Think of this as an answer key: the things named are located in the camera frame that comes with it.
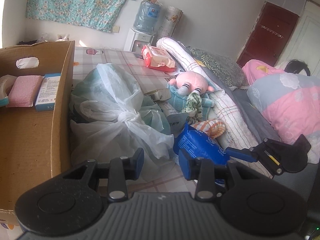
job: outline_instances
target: knotted plastic bag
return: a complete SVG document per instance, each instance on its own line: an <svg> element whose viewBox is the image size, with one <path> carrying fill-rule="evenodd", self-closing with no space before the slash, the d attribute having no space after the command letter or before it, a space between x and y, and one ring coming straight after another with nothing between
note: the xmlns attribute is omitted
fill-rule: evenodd
<svg viewBox="0 0 320 240"><path fill-rule="evenodd" d="M149 182L168 173L173 135L161 133L169 127L155 106L142 107L144 95L136 79L117 65L98 64L71 94L70 108L77 106L90 123L70 121L79 144L71 163L87 159L109 162L133 156L142 147L145 160L139 182Z"/></svg>

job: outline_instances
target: pink blanket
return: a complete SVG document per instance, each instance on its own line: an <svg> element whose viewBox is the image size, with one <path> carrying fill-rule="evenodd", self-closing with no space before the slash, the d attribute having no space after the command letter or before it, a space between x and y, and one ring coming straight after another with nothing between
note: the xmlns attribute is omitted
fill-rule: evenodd
<svg viewBox="0 0 320 240"><path fill-rule="evenodd" d="M249 60L242 71L247 76L249 85L251 86L258 78L262 78L268 75L276 73L285 73L283 69L276 69L269 66L267 63L264 63L261 60L251 59Z"/></svg>
<svg viewBox="0 0 320 240"><path fill-rule="evenodd" d="M308 162L320 157L320 79L281 73L257 79L247 95L281 140L293 144L304 134L311 144Z"/></svg>

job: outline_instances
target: cardboard packaging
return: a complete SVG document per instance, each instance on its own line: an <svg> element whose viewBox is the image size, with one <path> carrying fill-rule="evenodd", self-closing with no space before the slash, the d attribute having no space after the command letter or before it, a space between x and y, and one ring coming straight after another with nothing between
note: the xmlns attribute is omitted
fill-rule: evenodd
<svg viewBox="0 0 320 240"><path fill-rule="evenodd" d="M183 126L186 123L186 120L189 114L178 112L167 101L158 102L158 105L162 109L165 117L169 122L171 133L174 136L178 135L182 131Z"/></svg>
<svg viewBox="0 0 320 240"><path fill-rule="evenodd" d="M171 98L171 92L170 92L170 89L168 88L153 90L148 93L145 93L145 95L150 96L151 99L155 102L166 101Z"/></svg>
<svg viewBox="0 0 320 240"><path fill-rule="evenodd" d="M70 168L68 102L75 42L43 42L0 49L0 77L61 73L54 111L33 107L0 108L0 222L18 225L18 197ZM19 69L16 62L37 57L39 66Z"/></svg>
<svg viewBox="0 0 320 240"><path fill-rule="evenodd" d="M44 75L35 103L38 112L54 109L60 76L61 73Z"/></svg>

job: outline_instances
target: medicine box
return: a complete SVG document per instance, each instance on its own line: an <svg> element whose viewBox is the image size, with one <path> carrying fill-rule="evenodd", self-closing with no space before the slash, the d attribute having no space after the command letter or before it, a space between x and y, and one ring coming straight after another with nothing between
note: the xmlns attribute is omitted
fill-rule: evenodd
<svg viewBox="0 0 320 240"><path fill-rule="evenodd" d="M171 133L176 136L181 133L184 124L186 123L186 119L189 116L188 113L178 112L176 109L173 108L171 104L167 101L158 102L158 105L162 109L165 117L167 118Z"/></svg>
<svg viewBox="0 0 320 240"><path fill-rule="evenodd" d="M44 75L35 104L38 112L54 109L60 76L61 73Z"/></svg>

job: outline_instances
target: electrical outlet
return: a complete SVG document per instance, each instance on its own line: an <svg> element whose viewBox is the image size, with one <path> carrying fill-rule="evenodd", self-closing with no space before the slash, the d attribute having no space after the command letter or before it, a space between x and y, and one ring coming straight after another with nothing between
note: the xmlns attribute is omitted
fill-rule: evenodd
<svg viewBox="0 0 320 240"><path fill-rule="evenodd" d="M112 32L113 32L113 33L118 33L119 30L120 30L120 26L115 26L115 25L113 25L113 27L112 27Z"/></svg>

